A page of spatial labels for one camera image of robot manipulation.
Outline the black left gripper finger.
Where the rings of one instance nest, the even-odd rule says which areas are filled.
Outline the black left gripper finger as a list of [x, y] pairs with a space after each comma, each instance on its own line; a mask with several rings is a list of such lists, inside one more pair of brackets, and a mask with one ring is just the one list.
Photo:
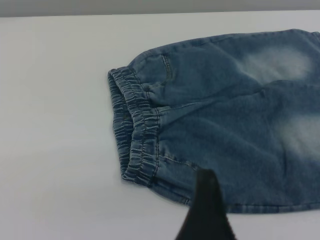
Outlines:
[[236, 239], [226, 214], [220, 184], [212, 170], [197, 171], [194, 198], [176, 239]]

